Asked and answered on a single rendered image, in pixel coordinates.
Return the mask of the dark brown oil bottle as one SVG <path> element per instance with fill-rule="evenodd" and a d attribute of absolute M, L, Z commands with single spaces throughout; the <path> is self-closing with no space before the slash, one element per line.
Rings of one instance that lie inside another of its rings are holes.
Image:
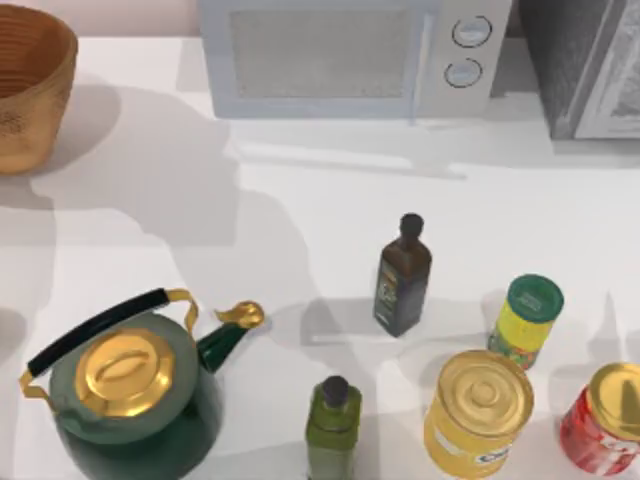
<path fill-rule="evenodd" d="M 380 256 L 373 315 L 385 331 L 400 337 L 421 319 L 433 256 L 420 240 L 424 220 L 406 213 L 399 236 L 387 244 Z"/>

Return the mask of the pale microwave oven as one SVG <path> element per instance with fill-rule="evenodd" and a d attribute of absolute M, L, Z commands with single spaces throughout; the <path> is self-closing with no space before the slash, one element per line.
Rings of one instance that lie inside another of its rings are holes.
<path fill-rule="evenodd" d="M 513 0 L 198 0 L 215 114 L 230 119 L 441 119 L 483 112 Z M 457 21 L 485 16 L 462 48 Z M 456 89 L 446 67 L 483 67 Z"/>

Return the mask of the light green oil bottle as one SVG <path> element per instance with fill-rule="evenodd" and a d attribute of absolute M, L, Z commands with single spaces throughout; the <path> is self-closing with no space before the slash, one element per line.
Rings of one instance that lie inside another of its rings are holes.
<path fill-rule="evenodd" d="M 353 480 L 362 394 L 333 375 L 314 387 L 305 428 L 308 480 Z"/>

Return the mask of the microwave knob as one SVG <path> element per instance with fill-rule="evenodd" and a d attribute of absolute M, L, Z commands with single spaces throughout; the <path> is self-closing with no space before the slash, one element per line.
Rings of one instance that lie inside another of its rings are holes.
<path fill-rule="evenodd" d="M 444 71 L 444 79 L 447 84 L 456 89 L 464 89 L 475 85 L 482 75 L 482 65 L 472 58 L 450 63 Z"/>
<path fill-rule="evenodd" d="M 488 41 L 492 30 L 492 24 L 485 16 L 474 16 L 456 22 L 452 39 L 462 48 L 477 48 Z"/>

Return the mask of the yellow jar with green lid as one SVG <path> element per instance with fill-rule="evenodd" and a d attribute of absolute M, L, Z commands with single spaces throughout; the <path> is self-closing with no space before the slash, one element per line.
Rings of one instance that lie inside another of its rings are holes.
<path fill-rule="evenodd" d="M 489 336 L 487 348 L 529 370 L 564 307 L 564 295 L 551 279 L 539 274 L 515 278 Z"/>

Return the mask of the yellow can with gold lid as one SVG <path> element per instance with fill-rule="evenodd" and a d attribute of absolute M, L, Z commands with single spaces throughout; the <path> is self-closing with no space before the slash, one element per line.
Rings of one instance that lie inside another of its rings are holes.
<path fill-rule="evenodd" d="M 442 367 L 424 420 L 424 445 L 446 474 L 477 480 L 496 473 L 534 407 L 525 371 L 488 350 L 468 350 Z"/>

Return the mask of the green and gold kettle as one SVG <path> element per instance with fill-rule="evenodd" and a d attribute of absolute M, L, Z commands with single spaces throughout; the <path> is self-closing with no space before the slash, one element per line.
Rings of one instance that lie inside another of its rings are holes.
<path fill-rule="evenodd" d="M 157 288 L 84 321 L 28 361 L 22 394 L 44 401 L 89 480 L 182 480 L 220 429 L 214 374 L 265 319 L 254 301 L 217 312 L 197 339 L 185 289 Z"/>

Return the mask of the woven wooden basket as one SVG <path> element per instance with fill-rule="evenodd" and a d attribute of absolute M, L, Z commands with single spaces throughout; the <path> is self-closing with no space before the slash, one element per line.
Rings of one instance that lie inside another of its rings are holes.
<path fill-rule="evenodd" d="M 73 87 L 78 38 L 59 18 L 0 2 L 0 175 L 50 158 Z"/>

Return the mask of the red can with gold lid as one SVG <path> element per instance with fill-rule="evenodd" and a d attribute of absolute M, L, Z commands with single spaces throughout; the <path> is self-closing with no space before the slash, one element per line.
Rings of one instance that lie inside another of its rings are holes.
<path fill-rule="evenodd" d="M 563 417 L 560 445 L 581 470 L 598 476 L 625 471 L 640 455 L 640 365 L 597 370 Z"/>

